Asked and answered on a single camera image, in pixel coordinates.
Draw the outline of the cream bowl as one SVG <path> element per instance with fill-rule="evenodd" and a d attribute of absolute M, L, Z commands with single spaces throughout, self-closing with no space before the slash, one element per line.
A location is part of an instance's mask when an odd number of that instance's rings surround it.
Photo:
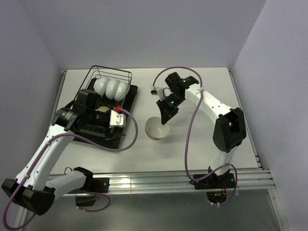
<path fill-rule="evenodd" d="M 100 112 L 100 113 L 107 113 L 109 110 L 110 110 L 110 108 L 107 107 L 107 106 L 100 106 L 95 111 Z"/>

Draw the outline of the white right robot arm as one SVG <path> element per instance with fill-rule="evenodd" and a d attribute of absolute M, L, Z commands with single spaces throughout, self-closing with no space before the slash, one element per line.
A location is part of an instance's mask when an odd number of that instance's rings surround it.
<path fill-rule="evenodd" d="M 156 102 L 161 114 L 161 123 L 164 125 L 171 120 L 179 111 L 179 105 L 185 100 L 196 106 L 189 123 L 185 151 L 184 166 L 188 172 L 188 147 L 192 130 L 192 124 L 198 110 L 205 113 L 214 123 L 213 143 L 216 147 L 215 158 L 209 169 L 208 182 L 212 187 L 220 187 L 224 181 L 224 174 L 231 167 L 231 161 L 238 146 L 246 138 L 246 126 L 244 113 L 241 108 L 231 108 L 222 103 L 203 88 L 201 77 L 189 76 L 181 78 L 173 72 L 165 79 L 171 90 L 171 94 L 164 96 L 163 88 L 151 87 L 151 94 L 159 95 Z"/>

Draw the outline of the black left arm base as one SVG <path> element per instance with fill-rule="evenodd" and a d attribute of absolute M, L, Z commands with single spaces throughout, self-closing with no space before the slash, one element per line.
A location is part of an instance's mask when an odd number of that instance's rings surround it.
<path fill-rule="evenodd" d="M 111 198 L 107 195 L 109 190 L 109 178 L 94 178 L 89 188 L 76 190 L 75 205 L 77 209 L 84 212 L 99 212 L 106 209 L 110 203 Z M 99 199 L 105 199 L 106 205 L 102 208 L 92 208 Z"/>

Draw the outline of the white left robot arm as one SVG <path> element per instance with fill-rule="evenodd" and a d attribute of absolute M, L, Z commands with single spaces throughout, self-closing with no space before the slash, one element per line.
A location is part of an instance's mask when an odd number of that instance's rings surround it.
<path fill-rule="evenodd" d="M 41 216 L 62 195 L 74 190 L 92 190 L 93 173 L 82 167 L 58 179 L 49 180 L 48 177 L 83 126 L 109 121 L 109 114 L 100 115 L 95 110 L 98 97 L 93 90 L 81 89 L 76 100 L 55 113 L 46 137 L 26 167 L 14 179 L 5 179 L 1 186 L 12 202 Z"/>

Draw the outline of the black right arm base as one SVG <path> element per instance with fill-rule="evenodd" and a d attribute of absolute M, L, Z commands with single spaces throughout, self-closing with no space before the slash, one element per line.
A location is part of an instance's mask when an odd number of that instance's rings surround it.
<path fill-rule="evenodd" d="M 227 200 L 227 189 L 235 187 L 234 175 L 227 172 L 221 176 L 212 174 L 208 178 L 201 181 L 190 181 L 190 184 L 194 186 L 195 190 L 216 190 L 206 192 L 208 200 L 212 203 L 223 203 Z"/>

